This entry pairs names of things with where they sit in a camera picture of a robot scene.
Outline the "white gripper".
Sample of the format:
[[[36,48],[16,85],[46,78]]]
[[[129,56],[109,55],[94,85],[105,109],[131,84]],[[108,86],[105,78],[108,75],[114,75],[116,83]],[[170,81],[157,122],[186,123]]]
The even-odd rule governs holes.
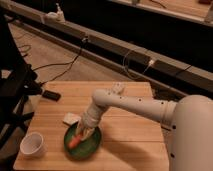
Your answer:
[[[76,135],[82,135],[83,132],[82,140],[88,139],[94,133],[94,128],[99,125],[105,112],[105,107],[91,103],[78,122]]]

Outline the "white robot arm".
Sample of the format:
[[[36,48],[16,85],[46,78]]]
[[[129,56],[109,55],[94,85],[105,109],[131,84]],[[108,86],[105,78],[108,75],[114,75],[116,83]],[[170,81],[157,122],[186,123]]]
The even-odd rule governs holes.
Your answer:
[[[87,139],[102,115],[116,107],[171,128],[169,171],[213,171],[213,100],[189,95],[179,102],[122,96],[97,89],[83,113],[76,133]]]

